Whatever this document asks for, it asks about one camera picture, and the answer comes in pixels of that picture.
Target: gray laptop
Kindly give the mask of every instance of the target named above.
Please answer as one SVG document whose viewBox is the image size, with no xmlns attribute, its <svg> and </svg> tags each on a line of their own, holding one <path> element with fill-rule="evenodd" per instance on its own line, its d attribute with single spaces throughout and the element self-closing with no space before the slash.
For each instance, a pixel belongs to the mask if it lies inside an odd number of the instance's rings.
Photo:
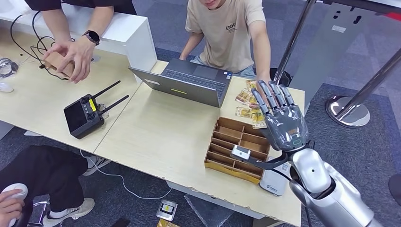
<svg viewBox="0 0 401 227">
<path fill-rule="evenodd" d="M 154 90 L 221 107 L 232 72 L 172 59 L 161 75 L 129 67 Z"/>
</svg>

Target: remote controller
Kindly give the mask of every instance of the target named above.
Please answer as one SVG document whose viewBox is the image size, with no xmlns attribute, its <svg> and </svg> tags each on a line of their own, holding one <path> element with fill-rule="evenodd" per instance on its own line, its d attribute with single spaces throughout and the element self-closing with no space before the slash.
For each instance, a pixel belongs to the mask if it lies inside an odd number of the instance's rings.
<svg viewBox="0 0 401 227">
<path fill-rule="evenodd" d="M 13 199 L 13 198 L 24 200 L 26 198 L 26 195 L 28 195 L 28 188 L 23 183 L 12 184 L 12 185 L 8 186 L 7 188 L 5 188 L 1 193 L 8 192 L 8 191 L 11 191 L 14 189 L 21 189 L 22 192 L 12 195 L 12 196 L 9 196 L 5 200 L 9 200 L 9 199 Z M 16 219 L 11 220 L 9 227 L 12 227 L 15 224 L 15 222 L 16 222 Z"/>
</svg>

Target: white shoe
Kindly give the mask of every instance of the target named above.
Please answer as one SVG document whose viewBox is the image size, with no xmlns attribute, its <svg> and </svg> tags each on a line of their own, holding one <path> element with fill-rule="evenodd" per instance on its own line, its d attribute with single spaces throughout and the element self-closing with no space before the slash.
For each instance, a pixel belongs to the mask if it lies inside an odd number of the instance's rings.
<svg viewBox="0 0 401 227">
<path fill-rule="evenodd" d="M 100 168 L 104 167 L 105 165 L 109 164 L 110 162 L 111 162 L 111 161 L 110 161 L 109 159 L 105 159 L 105 158 L 96 156 L 95 165 L 97 166 L 98 169 L 100 169 Z M 89 168 L 86 172 L 84 172 L 82 175 L 83 175 L 83 176 L 92 175 L 94 172 L 96 172 L 96 170 L 97 170 L 96 167 L 93 166 L 92 168 Z"/>
<path fill-rule="evenodd" d="M 95 201 L 92 198 L 85 198 L 82 205 L 76 208 L 69 208 L 68 214 L 61 218 L 50 217 L 50 212 L 43 218 L 43 227 L 53 227 L 61 223 L 67 218 L 77 220 L 78 218 L 87 215 L 95 206 Z"/>
</svg>

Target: robotic arm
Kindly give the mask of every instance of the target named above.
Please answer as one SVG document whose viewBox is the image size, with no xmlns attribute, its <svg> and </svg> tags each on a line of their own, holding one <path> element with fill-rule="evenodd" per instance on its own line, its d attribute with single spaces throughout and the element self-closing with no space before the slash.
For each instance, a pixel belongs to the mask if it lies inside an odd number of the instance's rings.
<svg viewBox="0 0 401 227">
<path fill-rule="evenodd" d="M 251 157 L 250 151 L 234 150 L 231 156 L 265 170 L 290 162 L 292 180 L 289 186 L 292 192 L 325 226 L 382 227 L 374 219 L 373 211 L 362 201 L 359 191 L 308 147 L 305 119 L 288 89 L 272 81 L 267 85 L 259 80 L 258 84 L 271 107 L 269 111 L 261 94 L 253 88 L 252 93 L 267 125 L 261 131 L 275 150 L 282 150 L 282 155 L 268 162 Z"/>
</svg>

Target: stanchion base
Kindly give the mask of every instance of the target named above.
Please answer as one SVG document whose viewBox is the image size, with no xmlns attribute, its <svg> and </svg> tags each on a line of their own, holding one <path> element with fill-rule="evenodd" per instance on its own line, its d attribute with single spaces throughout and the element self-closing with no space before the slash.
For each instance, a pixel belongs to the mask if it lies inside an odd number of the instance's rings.
<svg viewBox="0 0 401 227">
<path fill-rule="evenodd" d="M 389 190 L 391 195 L 401 206 L 401 174 L 396 174 L 390 177 Z"/>
<path fill-rule="evenodd" d="M 357 128 L 366 125 L 370 120 L 370 113 L 363 104 L 356 107 L 351 114 L 344 117 L 341 121 L 337 119 L 337 113 L 340 112 L 350 100 L 351 98 L 346 96 L 334 96 L 329 99 L 326 102 L 327 114 L 335 122 L 345 127 Z"/>
</svg>

